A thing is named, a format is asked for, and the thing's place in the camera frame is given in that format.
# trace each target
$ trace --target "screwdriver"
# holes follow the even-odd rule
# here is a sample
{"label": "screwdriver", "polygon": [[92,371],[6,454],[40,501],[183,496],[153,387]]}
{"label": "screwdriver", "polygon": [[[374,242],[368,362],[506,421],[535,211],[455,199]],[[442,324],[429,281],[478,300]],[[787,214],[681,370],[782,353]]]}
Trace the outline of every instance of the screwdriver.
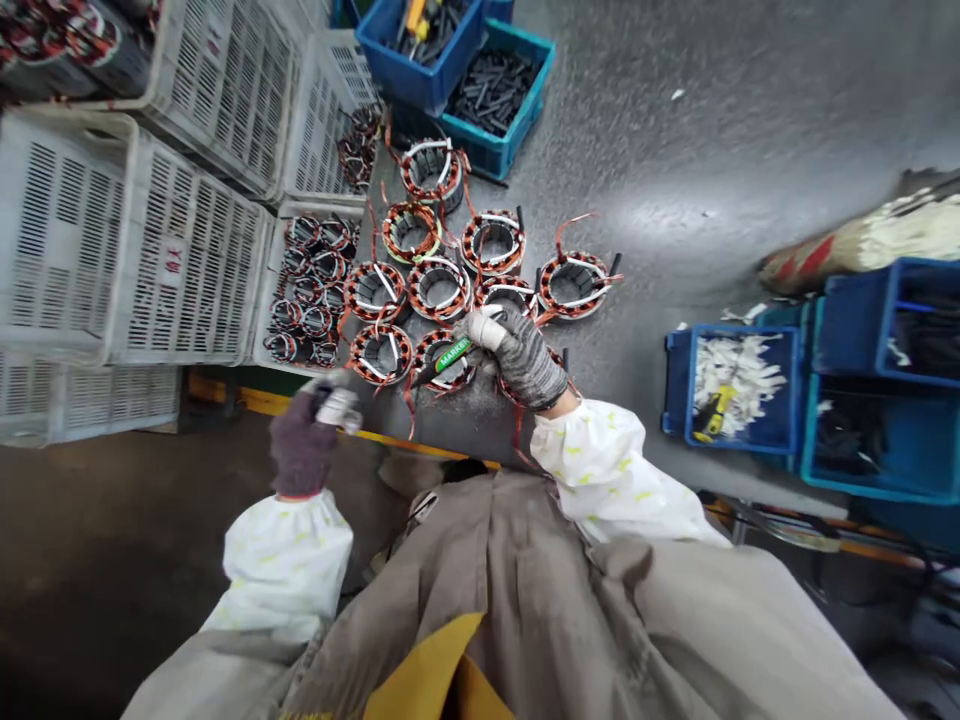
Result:
{"label": "screwdriver", "polygon": [[710,401],[693,420],[693,437],[702,443],[712,443],[723,429],[723,418],[737,391],[733,385],[721,385]]}

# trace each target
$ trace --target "blue plastic bin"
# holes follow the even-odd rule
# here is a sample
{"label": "blue plastic bin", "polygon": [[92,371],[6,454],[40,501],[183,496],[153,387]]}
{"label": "blue plastic bin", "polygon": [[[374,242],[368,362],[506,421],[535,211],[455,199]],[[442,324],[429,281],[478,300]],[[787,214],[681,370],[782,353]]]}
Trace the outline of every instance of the blue plastic bin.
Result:
{"label": "blue plastic bin", "polygon": [[882,270],[830,278],[813,369],[960,388],[960,380],[906,372],[889,357],[897,303],[911,289],[956,295],[960,262],[900,258]]}
{"label": "blue plastic bin", "polygon": [[557,46],[549,40],[497,20],[487,20],[486,28],[487,40],[484,47],[513,50],[521,57],[541,63],[537,79],[513,118],[510,129],[502,138],[449,113],[443,114],[440,124],[454,144],[466,150],[474,167],[497,180],[504,180],[510,173],[517,150],[543,111],[543,87],[556,57]]}
{"label": "blue plastic bin", "polygon": [[500,22],[513,22],[513,0],[486,0],[485,17],[499,20]]}
{"label": "blue plastic bin", "polygon": [[405,10],[404,0],[377,0],[357,28],[357,40],[374,82],[388,95],[436,117],[483,42],[483,0],[471,0],[453,39],[429,68],[387,47],[396,39]]}
{"label": "blue plastic bin", "polygon": [[[815,311],[814,355],[819,352],[819,332],[826,310],[821,298]],[[808,485],[839,490],[860,497],[899,502],[950,505],[960,501],[960,396],[898,394],[902,384],[889,384],[889,394],[833,390],[832,394],[868,395],[884,402],[887,451],[879,475],[851,475],[816,465],[817,405],[824,398],[824,383],[843,382],[811,373],[806,407],[806,427],[800,457],[800,477]]]}
{"label": "blue plastic bin", "polygon": [[803,447],[804,420],[807,408],[807,378],[810,375],[813,342],[813,301],[800,305],[774,305],[760,313],[754,324],[756,327],[795,327],[800,332],[800,371],[797,385],[791,392],[797,393],[797,449],[789,455],[771,455],[758,453],[757,458],[763,462],[782,468],[796,474],[800,466],[800,449]]}
{"label": "blue plastic bin", "polygon": [[[694,439],[693,396],[697,371],[697,339],[743,335],[783,335],[770,340],[763,359],[779,365],[787,386],[763,406],[766,416],[751,423],[732,440],[718,438],[704,444]],[[683,435],[697,447],[749,450],[786,455],[797,450],[797,393],[799,372],[799,330],[791,327],[755,328],[742,325],[694,325],[667,336],[667,398],[661,428],[668,435]]]}

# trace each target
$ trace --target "plastic crate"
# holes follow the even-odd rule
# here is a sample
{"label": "plastic crate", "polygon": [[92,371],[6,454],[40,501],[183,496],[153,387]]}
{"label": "plastic crate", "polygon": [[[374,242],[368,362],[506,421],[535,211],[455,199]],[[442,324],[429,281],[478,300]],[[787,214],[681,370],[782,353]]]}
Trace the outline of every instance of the plastic crate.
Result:
{"label": "plastic crate", "polygon": [[900,258],[882,270],[830,278],[814,370],[960,388],[960,380],[906,372],[889,359],[897,302],[909,288],[957,294],[960,262]]}
{"label": "plastic crate", "polygon": [[241,362],[269,214],[126,115],[0,126],[0,345],[73,364]]}
{"label": "plastic crate", "polygon": [[337,141],[350,113],[377,102],[362,51],[350,30],[323,30],[306,44],[290,124],[283,184],[275,201],[363,203],[343,176]]}
{"label": "plastic crate", "polygon": [[[787,385],[772,400],[764,403],[765,417],[758,418],[733,440],[718,438],[704,444],[694,439],[693,397],[699,338],[743,335],[782,335],[768,342],[762,355],[770,365],[779,365]],[[668,435],[682,435],[696,447],[749,450],[759,453],[789,454],[797,449],[797,393],[799,373],[799,331],[796,328],[752,328],[740,325],[694,325],[689,330],[667,335],[667,398],[661,427]]]}
{"label": "plastic crate", "polygon": [[496,20],[487,20],[486,28],[484,47],[513,50],[522,57],[542,63],[537,79],[502,138],[449,113],[443,114],[440,124],[454,144],[467,151],[474,167],[497,180],[504,180],[510,173],[517,151],[543,111],[543,88],[557,54],[557,46],[549,40]]}
{"label": "plastic crate", "polygon": [[391,50],[400,28],[404,0],[377,0],[357,28],[374,81],[391,97],[438,117],[483,42],[483,0],[471,0],[453,38],[433,67]]}
{"label": "plastic crate", "polygon": [[513,21],[513,0],[484,0],[484,17],[503,23]]}
{"label": "plastic crate", "polygon": [[810,362],[813,342],[813,302],[800,305],[774,305],[764,310],[754,321],[756,327],[795,327],[800,331],[800,372],[795,392],[797,393],[797,430],[800,436],[797,439],[797,451],[789,455],[770,455],[757,453],[757,458],[763,462],[783,468],[796,474],[800,464],[799,453],[803,446],[803,432],[806,417],[807,377],[810,374]]}
{"label": "plastic crate", "polygon": [[[257,303],[257,317],[254,327],[253,342],[253,362],[255,365],[271,368],[273,370],[283,370],[284,372],[296,373],[307,377],[316,377],[320,375],[319,369],[311,369],[305,366],[294,365],[291,363],[278,363],[270,356],[270,352],[263,346],[263,340],[267,337],[267,325],[270,322],[270,305],[273,303],[280,292],[284,292],[287,297],[293,297],[290,290],[289,281],[281,285],[280,268],[283,262],[284,252],[284,233],[286,221],[292,217],[308,215],[319,220],[325,220],[331,213],[337,213],[344,220],[353,220],[360,222],[363,219],[365,209],[360,205],[334,205],[318,204],[306,202],[285,202],[280,206],[277,213],[277,220],[273,225],[273,235],[270,239],[270,247],[267,251],[267,261],[263,265],[260,276],[260,299]],[[346,362],[347,348],[345,341],[340,343],[341,361],[339,365]]]}
{"label": "plastic crate", "polygon": [[297,74],[274,9],[271,0],[164,0],[143,96],[71,106],[130,113],[228,185],[272,198]]}
{"label": "plastic crate", "polygon": [[327,26],[330,8],[325,0],[276,0],[273,10],[284,29],[298,43]]}
{"label": "plastic crate", "polygon": [[[822,338],[826,299],[816,307],[814,354]],[[811,373],[807,394],[800,477],[808,485],[839,490],[860,497],[928,505],[960,501],[960,396],[911,396],[902,384],[887,385],[888,391],[832,390],[880,398],[884,401],[887,451],[879,475],[861,476],[820,468],[816,465],[817,406],[824,397],[825,382],[843,382]]]}
{"label": "plastic crate", "polygon": [[177,419],[179,368],[88,370],[0,350],[0,445],[55,443]]}

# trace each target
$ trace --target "white plastic crate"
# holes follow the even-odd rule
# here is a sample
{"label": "white plastic crate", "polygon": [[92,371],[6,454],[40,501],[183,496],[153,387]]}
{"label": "white plastic crate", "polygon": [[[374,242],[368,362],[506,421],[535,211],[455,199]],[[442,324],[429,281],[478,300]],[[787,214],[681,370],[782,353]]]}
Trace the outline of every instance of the white plastic crate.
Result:
{"label": "white plastic crate", "polygon": [[362,204],[365,193],[347,184],[337,141],[350,113],[377,101],[373,81],[352,30],[323,30],[307,43],[290,123],[282,194],[291,200]]}
{"label": "white plastic crate", "polygon": [[164,0],[143,96],[71,106],[131,113],[218,178],[242,185],[249,197],[274,197],[297,48],[272,2]]}
{"label": "white plastic crate", "polygon": [[83,365],[243,360],[265,209],[125,115],[8,112],[0,167],[0,345]]}
{"label": "white plastic crate", "polygon": [[[270,248],[267,251],[267,262],[264,264],[260,276],[260,302],[258,303],[257,319],[254,326],[253,343],[253,362],[262,367],[273,370],[283,370],[284,372],[296,373],[307,377],[316,377],[320,375],[320,370],[309,370],[287,363],[278,363],[274,360],[270,352],[263,346],[263,340],[267,337],[267,325],[270,322],[270,305],[274,299],[279,297],[280,293],[285,293],[286,297],[292,298],[293,291],[289,280],[281,286],[280,269],[283,262],[283,251],[285,247],[284,234],[287,220],[292,217],[309,216],[318,220],[326,220],[331,213],[337,213],[344,220],[352,220],[359,223],[363,219],[364,208],[356,205],[336,205],[336,204],[318,204],[305,202],[285,202],[280,206],[277,213],[277,220],[274,223],[273,237],[270,240]],[[339,356],[337,364],[343,365],[346,362],[347,346],[343,340],[339,346]]]}
{"label": "white plastic crate", "polygon": [[0,445],[44,447],[177,419],[176,367],[81,369],[0,350]]}
{"label": "white plastic crate", "polygon": [[277,0],[275,11],[290,37],[305,41],[330,22],[326,0]]}

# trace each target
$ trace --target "yellow tool handle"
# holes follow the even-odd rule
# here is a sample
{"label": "yellow tool handle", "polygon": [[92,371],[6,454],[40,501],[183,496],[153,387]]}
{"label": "yellow tool handle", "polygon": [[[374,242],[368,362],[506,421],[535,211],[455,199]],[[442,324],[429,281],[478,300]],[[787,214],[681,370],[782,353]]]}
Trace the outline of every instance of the yellow tool handle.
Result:
{"label": "yellow tool handle", "polygon": [[737,391],[730,385],[722,386],[710,398],[710,402],[704,407],[703,412],[709,413],[709,419],[706,426],[693,434],[693,437],[702,443],[712,443],[714,438],[720,434],[723,429],[723,417],[730,407],[730,401]]}
{"label": "yellow tool handle", "polygon": [[423,8],[427,0],[410,0],[410,10],[407,11],[407,32],[412,35],[417,33],[420,26],[420,20],[423,18]]}

